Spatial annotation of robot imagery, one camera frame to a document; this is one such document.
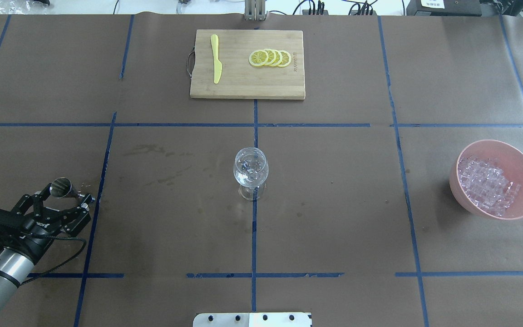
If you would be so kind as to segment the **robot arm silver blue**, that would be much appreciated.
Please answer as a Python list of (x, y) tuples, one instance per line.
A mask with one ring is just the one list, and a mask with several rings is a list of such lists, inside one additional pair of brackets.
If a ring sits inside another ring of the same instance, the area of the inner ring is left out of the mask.
[(10, 210), (0, 209), (0, 311), (13, 294), (32, 282), (29, 277), (55, 241), (81, 243), (80, 232), (91, 221), (91, 194), (76, 191), (59, 178), (34, 194), (23, 195)]

